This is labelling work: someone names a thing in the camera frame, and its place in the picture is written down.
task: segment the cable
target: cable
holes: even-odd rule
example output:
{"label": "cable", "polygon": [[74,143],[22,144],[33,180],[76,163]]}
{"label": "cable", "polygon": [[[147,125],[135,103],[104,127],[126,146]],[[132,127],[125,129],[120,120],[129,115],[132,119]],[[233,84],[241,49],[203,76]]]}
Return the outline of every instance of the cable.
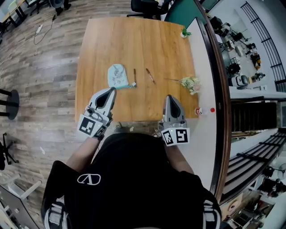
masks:
{"label": "cable", "polygon": [[38,43],[35,43],[35,38],[36,38],[36,36],[37,36],[37,32],[35,33],[35,35],[34,35],[34,45],[39,44],[39,43],[44,39],[44,37],[47,35],[47,33],[52,29],[52,27],[53,27],[53,22],[54,22],[55,18],[56,18],[56,15],[53,16],[52,24],[51,24],[51,26],[50,26],[50,29],[45,33],[45,35],[42,37],[42,39],[41,39]]}

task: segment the black shoe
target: black shoe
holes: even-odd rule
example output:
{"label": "black shoe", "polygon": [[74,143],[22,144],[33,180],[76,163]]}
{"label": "black shoe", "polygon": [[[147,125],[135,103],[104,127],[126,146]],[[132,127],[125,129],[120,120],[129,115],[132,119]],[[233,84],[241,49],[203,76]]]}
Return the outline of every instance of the black shoe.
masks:
{"label": "black shoe", "polygon": [[63,11],[63,8],[57,9],[57,16],[60,15],[62,11]]}
{"label": "black shoe", "polygon": [[67,4],[67,5],[64,7],[64,9],[65,9],[65,10],[68,10],[71,6],[72,6],[72,5],[69,3],[69,4]]}

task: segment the wooden floor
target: wooden floor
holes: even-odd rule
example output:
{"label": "wooden floor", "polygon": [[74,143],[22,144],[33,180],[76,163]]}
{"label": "wooden floor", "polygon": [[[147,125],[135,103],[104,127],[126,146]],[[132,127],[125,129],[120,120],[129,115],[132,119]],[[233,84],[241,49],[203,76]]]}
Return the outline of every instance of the wooden floor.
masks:
{"label": "wooden floor", "polygon": [[[28,201],[41,228],[40,207],[51,166],[55,160],[66,161],[85,138],[76,132],[74,107],[77,61],[87,22],[131,12],[130,0],[76,0],[71,4],[38,45],[33,43],[37,27],[44,24],[35,42],[50,28],[55,13],[47,6],[17,28],[10,25],[0,45],[0,88],[18,90],[21,105],[15,120],[0,117],[0,134],[7,132],[8,140],[17,141],[10,152],[20,161],[7,165],[0,179],[19,173],[21,179],[16,183],[23,189],[42,181]],[[150,125],[141,127],[149,131]]]}

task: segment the power strip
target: power strip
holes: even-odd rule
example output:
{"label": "power strip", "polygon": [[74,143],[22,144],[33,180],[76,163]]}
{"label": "power strip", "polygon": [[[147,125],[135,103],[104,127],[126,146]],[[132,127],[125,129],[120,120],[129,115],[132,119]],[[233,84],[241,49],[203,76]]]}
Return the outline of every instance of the power strip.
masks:
{"label": "power strip", "polygon": [[38,33],[41,31],[42,27],[43,27],[43,25],[42,25],[42,24],[41,24],[41,25],[39,25],[39,27],[38,27],[38,29],[37,29],[37,31],[36,31],[36,34],[38,34]]}

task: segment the desk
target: desk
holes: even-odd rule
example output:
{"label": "desk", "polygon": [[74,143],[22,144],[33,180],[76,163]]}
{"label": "desk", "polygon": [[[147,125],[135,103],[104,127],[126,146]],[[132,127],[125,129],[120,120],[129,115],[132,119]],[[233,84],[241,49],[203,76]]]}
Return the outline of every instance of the desk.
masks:
{"label": "desk", "polygon": [[[197,95],[191,96],[180,83],[194,75],[189,41],[181,38],[183,26],[142,18],[111,17],[90,19],[80,50],[76,79],[76,116],[84,112],[91,96],[108,88],[107,70],[123,64],[129,84],[137,88],[119,89],[112,110],[115,121],[160,120],[166,95],[176,97],[187,118],[197,118]],[[156,84],[149,78],[148,68]]]}
{"label": "desk", "polygon": [[11,13],[7,13],[5,15],[5,17],[2,19],[2,23],[4,23],[5,21],[7,21],[8,19],[10,19],[10,21],[12,22],[12,24],[17,27],[17,24],[15,23],[15,21],[12,19],[11,15],[16,12],[19,16],[19,18],[21,19],[21,21],[24,21],[25,18],[27,17],[23,10],[21,9],[21,5],[23,2],[25,2],[26,0],[20,0],[19,3],[17,4],[17,7],[11,12]]}

